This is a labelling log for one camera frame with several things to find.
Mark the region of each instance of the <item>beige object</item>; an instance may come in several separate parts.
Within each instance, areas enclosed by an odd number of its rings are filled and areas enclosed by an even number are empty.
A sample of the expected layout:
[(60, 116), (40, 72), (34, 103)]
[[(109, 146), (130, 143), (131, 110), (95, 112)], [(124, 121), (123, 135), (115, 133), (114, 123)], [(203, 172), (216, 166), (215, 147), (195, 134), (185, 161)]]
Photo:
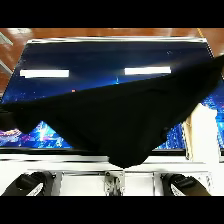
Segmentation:
[(217, 111), (198, 104), (184, 122), (188, 158), (193, 162), (219, 163)]

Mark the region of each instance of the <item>black fabric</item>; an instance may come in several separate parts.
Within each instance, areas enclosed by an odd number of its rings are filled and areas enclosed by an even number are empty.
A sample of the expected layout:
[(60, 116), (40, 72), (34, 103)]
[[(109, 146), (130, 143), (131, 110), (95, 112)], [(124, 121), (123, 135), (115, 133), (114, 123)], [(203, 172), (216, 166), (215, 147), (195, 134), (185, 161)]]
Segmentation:
[(218, 84), (224, 57), (159, 78), (4, 104), (28, 133), (43, 120), (74, 148), (122, 168), (139, 165)]

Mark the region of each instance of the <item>folded black cloth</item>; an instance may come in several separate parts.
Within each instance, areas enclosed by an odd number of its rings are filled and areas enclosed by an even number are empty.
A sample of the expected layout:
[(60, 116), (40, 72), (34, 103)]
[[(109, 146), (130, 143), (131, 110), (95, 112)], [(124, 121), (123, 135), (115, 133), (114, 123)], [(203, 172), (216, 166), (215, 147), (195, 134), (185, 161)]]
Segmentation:
[(42, 120), (71, 146), (100, 152), (122, 168), (139, 165), (215, 89), (224, 56), (159, 78), (2, 104), (30, 132)]

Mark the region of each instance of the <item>wooden surface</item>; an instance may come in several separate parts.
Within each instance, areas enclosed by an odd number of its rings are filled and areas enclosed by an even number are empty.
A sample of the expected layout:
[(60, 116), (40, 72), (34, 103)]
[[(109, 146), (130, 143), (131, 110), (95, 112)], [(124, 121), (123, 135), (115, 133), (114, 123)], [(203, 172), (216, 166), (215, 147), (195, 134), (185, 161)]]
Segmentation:
[[(34, 38), (76, 36), (188, 36), (207, 38), (215, 56), (224, 53), (224, 28), (0, 28), (13, 45), (0, 44), (0, 59), (14, 70), (26, 42)], [(0, 93), (8, 77), (0, 71)]]

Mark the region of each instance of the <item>silver latch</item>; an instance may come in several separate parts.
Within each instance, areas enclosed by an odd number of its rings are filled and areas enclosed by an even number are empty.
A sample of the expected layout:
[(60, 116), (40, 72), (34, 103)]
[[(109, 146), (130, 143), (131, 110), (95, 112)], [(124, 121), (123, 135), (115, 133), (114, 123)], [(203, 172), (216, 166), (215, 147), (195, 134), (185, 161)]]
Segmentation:
[(105, 192), (107, 196), (123, 196), (125, 189), (124, 175), (123, 170), (105, 172)]

